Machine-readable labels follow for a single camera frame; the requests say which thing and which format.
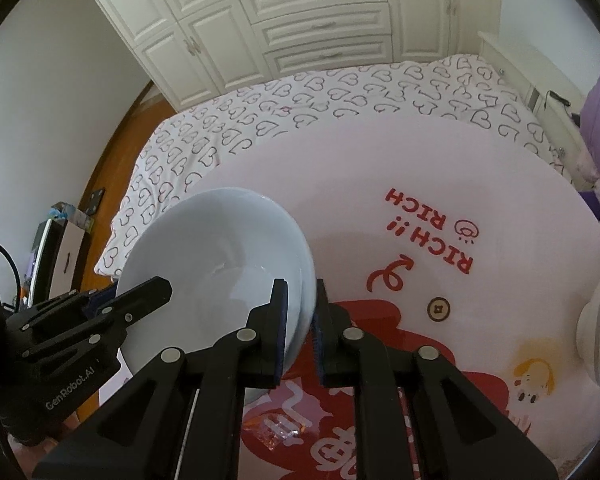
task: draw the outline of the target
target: pink table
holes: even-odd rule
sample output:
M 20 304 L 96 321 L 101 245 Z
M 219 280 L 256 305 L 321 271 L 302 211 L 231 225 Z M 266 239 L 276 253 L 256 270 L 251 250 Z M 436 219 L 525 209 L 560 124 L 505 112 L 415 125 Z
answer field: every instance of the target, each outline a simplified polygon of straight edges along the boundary
M 199 191 L 256 190 L 296 219 L 330 299 L 392 346 L 433 344 L 565 477 L 600 436 L 576 353 L 600 279 L 600 227 L 545 162 L 438 118 L 342 119 L 250 150 Z M 240 478 L 355 478 L 352 397 L 303 349 L 245 411 Z

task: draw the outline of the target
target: wooden floor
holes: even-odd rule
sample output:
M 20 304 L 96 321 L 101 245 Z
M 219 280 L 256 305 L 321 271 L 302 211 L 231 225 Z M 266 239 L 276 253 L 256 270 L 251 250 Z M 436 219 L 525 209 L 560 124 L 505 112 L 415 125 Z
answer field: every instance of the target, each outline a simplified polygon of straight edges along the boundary
M 93 189 L 90 190 L 105 188 L 98 212 L 94 215 L 95 224 L 80 290 L 100 289 L 111 284 L 108 277 L 93 272 L 93 267 L 109 240 L 111 220 L 118 212 L 120 201 L 125 195 L 138 154 L 155 127 L 174 114 L 171 105 L 161 100 L 131 116 L 109 143 L 98 174 L 94 175 Z

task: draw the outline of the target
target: smiley face drawing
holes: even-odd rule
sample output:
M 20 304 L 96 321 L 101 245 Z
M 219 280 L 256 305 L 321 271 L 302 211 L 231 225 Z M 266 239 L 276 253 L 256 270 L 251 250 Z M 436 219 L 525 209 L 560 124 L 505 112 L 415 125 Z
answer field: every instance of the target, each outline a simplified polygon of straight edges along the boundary
M 544 359 L 527 359 L 513 370 L 515 397 L 519 402 L 535 404 L 555 389 L 554 371 Z

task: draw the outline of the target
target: silver screw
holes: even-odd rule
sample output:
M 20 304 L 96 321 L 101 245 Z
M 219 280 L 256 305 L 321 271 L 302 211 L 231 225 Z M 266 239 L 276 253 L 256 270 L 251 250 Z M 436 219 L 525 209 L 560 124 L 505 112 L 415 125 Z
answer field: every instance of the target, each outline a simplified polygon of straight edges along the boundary
M 433 346 L 423 346 L 420 350 L 418 350 L 418 354 L 427 361 L 435 361 L 438 357 L 440 357 L 440 352 L 437 348 L 433 348 Z
M 251 328 L 243 328 L 241 330 L 238 330 L 238 333 L 235 335 L 240 341 L 253 341 L 254 339 L 256 339 L 256 331 L 252 330 Z
M 177 348 L 167 348 L 160 354 L 160 359 L 165 363 L 174 363 L 180 358 L 180 350 Z
M 346 328 L 344 332 L 342 332 L 342 335 L 344 336 L 344 339 L 348 339 L 349 341 L 357 341 L 362 339 L 365 336 L 365 333 L 356 326 L 350 326 L 349 328 Z

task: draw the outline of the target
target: bed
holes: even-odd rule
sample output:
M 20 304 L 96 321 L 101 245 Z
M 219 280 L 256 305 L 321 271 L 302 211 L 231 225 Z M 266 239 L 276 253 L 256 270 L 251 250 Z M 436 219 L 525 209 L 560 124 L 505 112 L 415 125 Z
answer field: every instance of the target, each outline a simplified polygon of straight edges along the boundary
M 567 180 L 538 119 L 481 56 L 301 72 L 241 88 L 163 121 L 136 160 L 95 272 L 113 278 L 147 227 L 219 164 L 314 123 L 418 114 L 473 123 L 542 158 Z

